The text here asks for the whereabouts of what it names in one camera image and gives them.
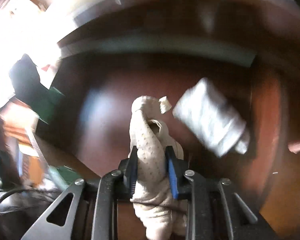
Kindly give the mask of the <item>beige dotted underwear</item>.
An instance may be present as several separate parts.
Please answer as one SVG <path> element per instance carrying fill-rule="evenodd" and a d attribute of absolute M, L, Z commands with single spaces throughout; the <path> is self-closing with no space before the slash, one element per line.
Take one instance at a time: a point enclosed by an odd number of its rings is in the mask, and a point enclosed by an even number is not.
<path fill-rule="evenodd" d="M 161 102 L 140 96 L 132 103 L 130 145 L 137 148 L 138 178 L 130 201 L 146 228 L 147 239 L 169 239 L 186 233 L 187 202 L 173 198 L 166 167 L 165 149 L 172 146 L 179 159 L 181 145 L 169 135 L 161 119 Z"/>

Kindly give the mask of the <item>green underwear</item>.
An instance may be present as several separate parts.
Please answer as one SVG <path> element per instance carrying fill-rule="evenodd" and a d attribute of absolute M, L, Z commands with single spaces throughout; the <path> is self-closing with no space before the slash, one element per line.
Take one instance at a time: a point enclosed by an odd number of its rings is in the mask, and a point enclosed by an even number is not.
<path fill-rule="evenodd" d="M 38 116 L 40 120 L 49 124 L 60 106 L 64 94 L 55 87 L 50 87 L 39 101 Z"/>

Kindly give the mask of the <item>grey folded underwear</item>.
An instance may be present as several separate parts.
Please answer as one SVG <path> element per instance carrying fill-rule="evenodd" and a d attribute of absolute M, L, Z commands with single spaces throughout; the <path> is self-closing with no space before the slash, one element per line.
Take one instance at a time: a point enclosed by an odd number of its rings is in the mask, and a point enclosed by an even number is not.
<path fill-rule="evenodd" d="M 230 150 L 239 154 L 248 151 L 250 133 L 246 121 L 207 78 L 183 94 L 173 116 L 219 158 Z"/>

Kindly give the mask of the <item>dark wooden dresser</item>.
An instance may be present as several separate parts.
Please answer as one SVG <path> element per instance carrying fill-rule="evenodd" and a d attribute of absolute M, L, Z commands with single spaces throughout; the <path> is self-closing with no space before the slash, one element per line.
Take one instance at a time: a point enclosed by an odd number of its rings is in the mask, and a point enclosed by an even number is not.
<path fill-rule="evenodd" d="M 300 83 L 294 0 L 100 0 L 75 15 L 62 57 L 179 53 L 247 66 L 255 54 Z"/>

